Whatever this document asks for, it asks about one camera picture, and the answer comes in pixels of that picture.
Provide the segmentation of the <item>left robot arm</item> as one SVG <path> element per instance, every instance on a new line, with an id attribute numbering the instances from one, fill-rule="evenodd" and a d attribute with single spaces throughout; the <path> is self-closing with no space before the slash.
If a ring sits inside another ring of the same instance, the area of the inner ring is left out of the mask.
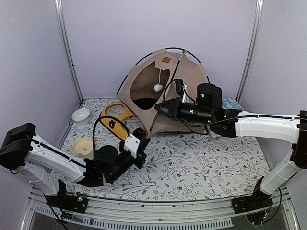
<path id="1" fill-rule="evenodd" d="M 46 169 L 85 187 L 101 187 L 104 182 L 114 183 L 133 165 L 142 168 L 147 157 L 144 150 L 150 141 L 141 128 L 122 140 L 119 149 L 111 145 L 94 149 L 91 138 L 80 138 L 70 155 L 44 141 L 35 128 L 26 123 L 7 132 L 0 148 L 0 164 L 26 176 L 61 208 L 71 204 L 71 197 L 65 193 L 65 184 L 52 179 Z"/>

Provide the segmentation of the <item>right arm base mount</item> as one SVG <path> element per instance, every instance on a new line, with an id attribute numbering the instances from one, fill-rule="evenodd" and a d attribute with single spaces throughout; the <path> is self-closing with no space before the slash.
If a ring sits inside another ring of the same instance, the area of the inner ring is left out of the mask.
<path id="1" fill-rule="evenodd" d="M 236 196 L 234 199 L 232 199 L 231 205 L 235 214 L 269 207 L 273 204 L 271 195 L 268 195 L 260 190 L 262 180 L 263 177 L 257 181 L 252 195 Z"/>

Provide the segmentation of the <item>blue snowman print cushion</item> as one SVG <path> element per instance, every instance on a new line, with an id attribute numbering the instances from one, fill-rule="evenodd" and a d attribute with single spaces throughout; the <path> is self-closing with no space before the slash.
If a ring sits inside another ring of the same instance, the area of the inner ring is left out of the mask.
<path id="1" fill-rule="evenodd" d="M 238 113 L 242 112 L 243 109 L 239 105 L 239 103 L 233 97 L 226 97 L 222 99 L 222 108 L 225 110 L 236 110 L 235 112 L 226 112 L 226 115 L 230 115 L 236 117 Z M 213 124 L 207 126 L 211 132 L 220 135 L 222 137 L 228 138 L 236 138 L 236 129 L 235 129 L 235 122 L 238 119 L 223 121 L 221 123 Z"/>

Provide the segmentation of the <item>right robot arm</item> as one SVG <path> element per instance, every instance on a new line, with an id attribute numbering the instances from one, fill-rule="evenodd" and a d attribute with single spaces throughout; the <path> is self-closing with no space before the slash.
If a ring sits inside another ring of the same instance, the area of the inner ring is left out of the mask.
<path id="1" fill-rule="evenodd" d="M 187 127 L 208 127 L 217 135 L 258 137 L 282 140 L 292 144 L 290 152 L 266 176 L 256 183 L 248 199 L 252 209 L 258 209 L 283 183 L 307 167 L 307 113 L 294 115 L 257 114 L 222 108 L 222 89 L 211 83 L 197 86 L 196 99 L 186 100 L 187 86 L 180 79 L 173 80 L 176 98 L 162 98 L 154 107 L 158 113 Z"/>

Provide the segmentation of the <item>beige pet tent fabric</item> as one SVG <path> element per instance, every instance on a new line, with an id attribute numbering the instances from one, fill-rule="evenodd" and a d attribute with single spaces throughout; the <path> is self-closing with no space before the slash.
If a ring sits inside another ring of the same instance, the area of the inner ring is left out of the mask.
<path id="1" fill-rule="evenodd" d="M 149 132 L 158 112 L 154 106 L 163 100 L 177 97 L 175 84 L 172 81 L 168 83 L 164 98 L 162 94 L 181 54 L 182 52 L 169 52 L 165 48 L 154 51 L 150 59 L 133 66 L 117 92 L 117 99 L 138 117 L 150 137 L 161 132 L 191 131 L 184 124 L 159 113 L 152 131 Z M 186 54 L 183 55 L 173 79 L 182 79 L 188 87 L 188 95 L 196 98 L 197 86 L 208 81 L 208 74 L 200 62 L 189 60 Z M 154 91 L 156 84 L 163 85 L 160 92 Z"/>

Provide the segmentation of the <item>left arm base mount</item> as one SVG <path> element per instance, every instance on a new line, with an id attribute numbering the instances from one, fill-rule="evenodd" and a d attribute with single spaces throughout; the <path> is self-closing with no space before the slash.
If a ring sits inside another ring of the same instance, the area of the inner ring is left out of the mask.
<path id="1" fill-rule="evenodd" d="M 54 196 L 47 196 L 47 203 L 61 210 L 73 211 L 84 214 L 87 209 L 88 199 L 86 194 L 77 192 L 68 194 L 65 183 L 58 179 L 59 189 Z"/>

